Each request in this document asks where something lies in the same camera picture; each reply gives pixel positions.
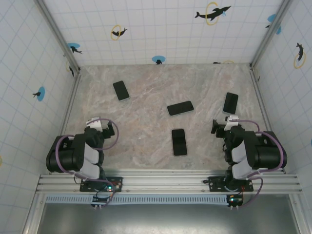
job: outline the phone screen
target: phone screen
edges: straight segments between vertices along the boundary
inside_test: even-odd
[[[113,87],[115,89],[115,92],[119,101],[130,97],[123,81],[114,83]]]
[[[171,106],[167,106],[167,109],[170,116],[175,116],[185,112],[193,111],[194,106],[192,105],[191,101],[185,101]]]
[[[237,94],[227,93],[225,102],[224,102],[223,111],[226,113],[235,114],[237,100],[238,100]]]
[[[184,129],[173,129],[171,132],[174,156],[187,155]]]

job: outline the white tiled wall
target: white tiled wall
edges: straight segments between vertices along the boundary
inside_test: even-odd
[[[297,173],[312,214],[312,1],[295,0],[259,66],[260,90],[269,119],[288,154],[286,170]],[[305,63],[296,64],[302,44]]]
[[[33,0],[0,1],[0,233],[21,233],[73,84]],[[44,99],[33,98],[39,87]]]
[[[231,6],[215,25],[196,18],[207,0],[44,0],[67,42],[80,45],[74,53],[83,65],[251,62],[261,43],[268,17],[282,0],[216,0]],[[208,14],[217,6],[211,4]],[[115,25],[126,28],[116,41]]]

